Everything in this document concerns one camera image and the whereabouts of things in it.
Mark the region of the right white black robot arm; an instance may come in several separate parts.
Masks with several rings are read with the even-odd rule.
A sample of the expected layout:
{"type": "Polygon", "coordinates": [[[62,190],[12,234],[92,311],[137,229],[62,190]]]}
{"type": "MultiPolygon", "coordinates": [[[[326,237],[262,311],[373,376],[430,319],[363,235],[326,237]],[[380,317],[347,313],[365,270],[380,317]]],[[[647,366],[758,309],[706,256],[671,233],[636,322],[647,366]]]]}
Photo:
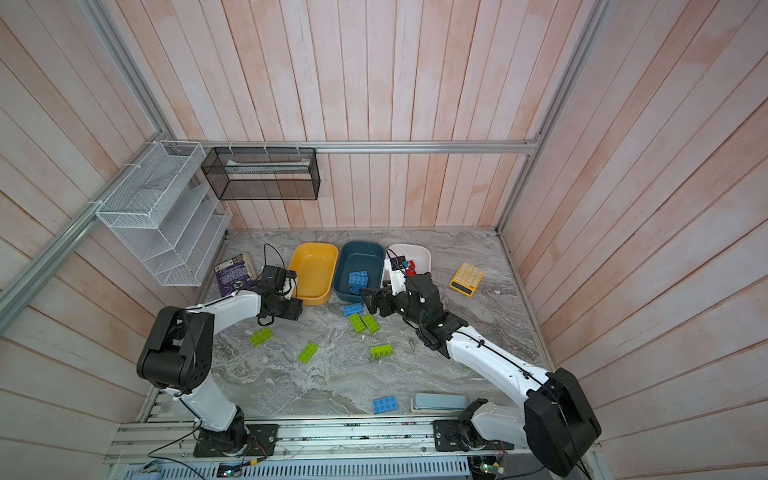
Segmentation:
{"type": "Polygon", "coordinates": [[[472,401],[457,419],[438,425],[438,449],[514,445],[529,450],[560,477],[582,465],[602,427],[570,371],[534,366],[486,339],[444,307],[429,273],[391,272],[389,278],[386,288],[361,289],[369,312],[399,315],[427,348],[480,374],[514,404],[507,408],[485,398],[472,401]]]}

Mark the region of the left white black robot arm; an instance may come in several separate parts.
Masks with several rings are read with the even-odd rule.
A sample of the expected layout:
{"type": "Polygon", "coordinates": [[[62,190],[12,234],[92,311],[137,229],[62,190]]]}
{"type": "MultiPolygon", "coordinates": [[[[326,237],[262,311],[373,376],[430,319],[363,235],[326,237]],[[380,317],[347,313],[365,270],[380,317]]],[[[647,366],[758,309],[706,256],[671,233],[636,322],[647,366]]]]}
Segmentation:
{"type": "Polygon", "coordinates": [[[214,337],[244,320],[297,320],[303,308],[297,287],[296,272],[267,265],[256,280],[217,300],[165,307],[139,356],[138,376],[180,401],[198,420],[200,437],[228,456],[245,450],[248,429],[242,409],[211,377],[214,337]]]}

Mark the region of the small green lego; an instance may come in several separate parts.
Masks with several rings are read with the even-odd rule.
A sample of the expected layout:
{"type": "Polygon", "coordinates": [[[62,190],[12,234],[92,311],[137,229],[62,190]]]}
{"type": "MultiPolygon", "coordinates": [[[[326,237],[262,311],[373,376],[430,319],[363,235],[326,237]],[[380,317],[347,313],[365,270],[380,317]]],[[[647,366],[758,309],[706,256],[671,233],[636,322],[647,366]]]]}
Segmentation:
{"type": "Polygon", "coordinates": [[[252,347],[257,347],[273,338],[273,334],[269,327],[264,327],[253,333],[249,337],[249,342],[252,347]]]}

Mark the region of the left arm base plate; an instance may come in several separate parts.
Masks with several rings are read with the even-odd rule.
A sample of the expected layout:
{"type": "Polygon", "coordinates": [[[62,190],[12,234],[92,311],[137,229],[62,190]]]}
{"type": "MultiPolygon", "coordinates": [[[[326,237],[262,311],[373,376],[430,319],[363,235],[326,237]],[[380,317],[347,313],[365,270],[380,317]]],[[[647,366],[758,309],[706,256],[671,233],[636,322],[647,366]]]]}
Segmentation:
{"type": "Polygon", "coordinates": [[[195,458],[256,456],[274,454],[278,424],[244,424],[228,431],[201,429],[193,450],[195,458]]]}

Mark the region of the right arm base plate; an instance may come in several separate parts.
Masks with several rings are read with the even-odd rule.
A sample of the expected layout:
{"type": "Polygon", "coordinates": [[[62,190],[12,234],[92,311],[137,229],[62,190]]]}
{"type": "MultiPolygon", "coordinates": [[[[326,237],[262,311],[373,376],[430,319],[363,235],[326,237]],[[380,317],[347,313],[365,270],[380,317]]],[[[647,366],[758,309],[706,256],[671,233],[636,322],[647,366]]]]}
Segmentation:
{"type": "Polygon", "coordinates": [[[432,422],[434,447],[438,452],[471,452],[514,450],[512,444],[484,440],[468,423],[458,419],[432,422]]]}

